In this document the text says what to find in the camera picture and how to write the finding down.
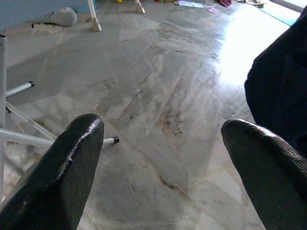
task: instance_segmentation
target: white metal stand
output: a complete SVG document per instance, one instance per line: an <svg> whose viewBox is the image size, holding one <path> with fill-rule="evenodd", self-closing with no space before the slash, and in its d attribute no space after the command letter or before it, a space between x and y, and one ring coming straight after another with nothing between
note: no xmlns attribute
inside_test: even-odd
<svg viewBox="0 0 307 230"><path fill-rule="evenodd" d="M144 7L141 5L140 0L135 0L135 4L138 13L145 13Z"/></svg>
<svg viewBox="0 0 307 230"><path fill-rule="evenodd" d="M11 105L6 101L6 97L18 93L22 90L31 88L34 86L32 81L18 86L14 89L6 91L6 60L7 60L7 38L4 35L0 35L0 203L3 197L3 175L4 175L4 144L6 141L18 142L26 145L33 145L39 147L50 147L57 138L47 129L36 123L29 118L22 111ZM23 121L29 123L33 128L38 130L48 139L38 138L27 134L13 132L5 129L5 112L13 113ZM118 137L104 139L103 145L119 142Z"/></svg>
<svg viewBox="0 0 307 230"><path fill-rule="evenodd" d="M88 6L90 8L91 16L92 16L92 30L99 32L101 31L101 26L96 16L95 7L92 0L87 0Z"/></svg>

